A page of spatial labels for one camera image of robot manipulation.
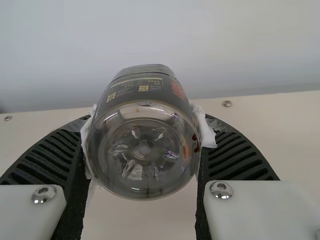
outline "screw head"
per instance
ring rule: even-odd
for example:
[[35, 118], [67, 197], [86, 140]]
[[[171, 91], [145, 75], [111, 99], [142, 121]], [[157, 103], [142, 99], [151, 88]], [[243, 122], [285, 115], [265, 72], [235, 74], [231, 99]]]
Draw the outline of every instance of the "screw head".
[[222, 103], [222, 105], [224, 106], [224, 107], [231, 107], [232, 106], [232, 102], [231, 101], [224, 101], [223, 103]]
[[12, 116], [6, 116], [6, 117], [4, 118], [5, 121], [10, 121], [11, 119], [12, 119]]
[[56, 193], [56, 187], [50, 185], [42, 186], [32, 194], [31, 200], [34, 204], [43, 204], [53, 199]]
[[217, 199], [229, 199], [233, 195], [231, 186], [223, 181], [215, 181], [210, 185], [211, 194]]

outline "black rubber pad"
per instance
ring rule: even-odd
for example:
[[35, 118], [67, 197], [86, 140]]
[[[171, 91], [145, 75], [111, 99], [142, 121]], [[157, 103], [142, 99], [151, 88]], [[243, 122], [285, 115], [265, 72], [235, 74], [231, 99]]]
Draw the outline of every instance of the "black rubber pad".
[[85, 177], [80, 133], [65, 129], [53, 131], [34, 144], [0, 177], [1, 185], [63, 188], [67, 205], [52, 240], [80, 239], [89, 183]]
[[217, 131], [217, 148], [202, 148], [198, 173], [195, 232], [198, 240], [211, 240], [204, 207], [207, 182], [213, 180], [280, 180], [261, 152], [243, 134]]

